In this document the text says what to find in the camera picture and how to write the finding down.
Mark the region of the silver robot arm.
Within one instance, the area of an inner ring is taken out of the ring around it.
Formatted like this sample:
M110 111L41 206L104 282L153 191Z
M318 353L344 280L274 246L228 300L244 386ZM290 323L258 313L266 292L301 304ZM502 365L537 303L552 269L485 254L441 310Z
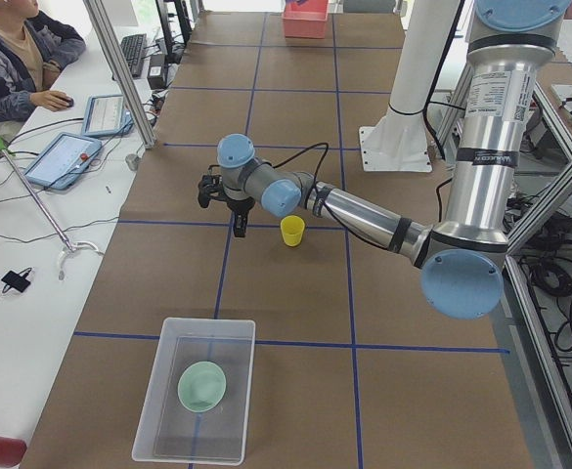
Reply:
M451 161L446 211L437 223L421 225L315 174L280 170L261 159L242 134L219 142L220 172L201 180L200 204L225 202L235 215L236 235L244 235L255 205L278 218L306 209L368 244L409 258L421 271L427 302L444 315L488 314L503 293L508 250L503 219L537 73L554 56L567 9L565 1L475 3L462 133Z

